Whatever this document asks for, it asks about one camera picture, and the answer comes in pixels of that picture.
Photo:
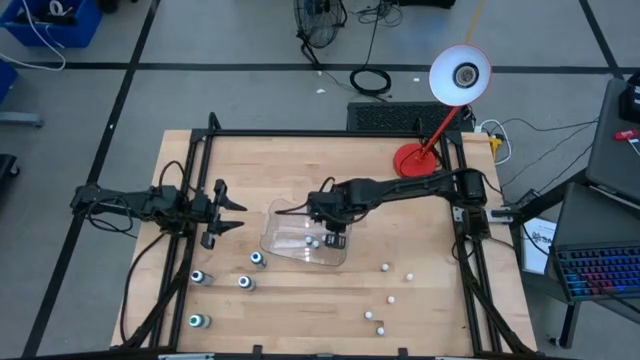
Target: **blue container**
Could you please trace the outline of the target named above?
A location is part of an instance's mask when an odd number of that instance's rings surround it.
[[[9,88],[18,77],[18,73],[6,62],[0,60],[0,103],[4,100]]]
[[[31,19],[38,33],[53,47],[57,44],[64,47],[85,48],[91,42],[100,20],[102,11],[98,8],[97,0],[58,0],[64,9],[73,6],[75,9],[76,25],[47,25],[36,23],[33,14],[41,9],[49,9],[49,0],[27,0]],[[35,34],[29,23],[16,23],[14,20],[22,13],[24,5],[22,0],[12,0],[11,4],[0,17],[0,26],[5,27],[24,46],[46,46]]]

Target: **red lamp base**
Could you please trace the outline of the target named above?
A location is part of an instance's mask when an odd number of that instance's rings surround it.
[[[416,177],[436,171],[436,156],[429,151],[420,156],[420,144],[402,146],[393,156],[393,169],[400,177]]]

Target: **wooden tabletop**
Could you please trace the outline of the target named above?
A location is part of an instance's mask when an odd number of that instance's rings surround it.
[[[189,131],[167,131],[158,156],[153,183],[171,160],[184,162]],[[464,134],[469,167],[484,172],[497,186],[493,157],[485,134]],[[392,157],[410,139],[216,137],[207,177],[208,193],[222,178],[229,198],[247,212],[223,211],[223,220],[245,225],[218,237],[213,251],[196,246],[193,269],[214,277],[212,286],[189,284],[178,350],[184,352],[471,356],[467,315],[459,266],[451,256],[454,241],[449,204],[436,197],[387,203],[353,225],[348,256],[339,267],[310,265],[265,253],[266,269],[249,260],[261,251],[260,237],[272,201],[294,204],[333,176],[337,182],[355,177],[396,178]],[[192,184],[197,178],[194,172]],[[177,168],[164,184],[179,186]],[[487,187],[489,205],[501,197]],[[507,226],[492,225],[492,236],[511,242]],[[137,255],[158,235],[155,224],[143,224]],[[133,330],[155,304],[167,240],[140,260],[132,277],[126,332]],[[536,348],[516,257],[510,248],[483,244],[496,307],[521,340]],[[388,263],[391,269],[381,272]],[[415,279],[406,281],[407,273]],[[251,276],[252,291],[238,287],[238,277]],[[394,304],[387,304],[394,296]],[[484,311],[477,304],[483,347],[489,349]],[[364,313],[373,312],[372,320]],[[163,342],[168,339],[173,305],[165,314]],[[212,319],[207,329],[191,328],[192,314]],[[376,329],[383,326],[384,336]],[[113,343],[121,342],[116,330]]]

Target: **black keyboard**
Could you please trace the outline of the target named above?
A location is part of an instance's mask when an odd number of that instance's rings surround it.
[[[417,120],[420,119],[422,135],[430,137],[440,127],[451,107],[439,102],[367,102],[349,103],[347,109],[347,130],[415,133]],[[473,114],[465,107],[453,118],[447,130],[473,131],[471,121],[463,121],[469,116]]]
[[[556,271],[562,274],[571,300],[640,297],[640,244],[630,246],[554,249]]]

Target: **small bottle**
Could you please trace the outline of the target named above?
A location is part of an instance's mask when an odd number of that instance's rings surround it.
[[[211,277],[211,275],[205,274],[200,270],[193,270],[193,272],[191,273],[191,280],[193,280],[193,282],[196,284],[205,286],[211,285],[211,283],[213,283],[213,277]]]
[[[242,289],[253,291],[256,288],[256,283],[250,277],[243,275],[238,278],[238,286]]]
[[[264,258],[264,256],[261,253],[257,251],[251,254],[251,262],[258,269],[264,269],[265,267],[267,267],[267,260]]]
[[[194,328],[208,328],[211,325],[211,317],[201,314],[191,315],[189,325]]]

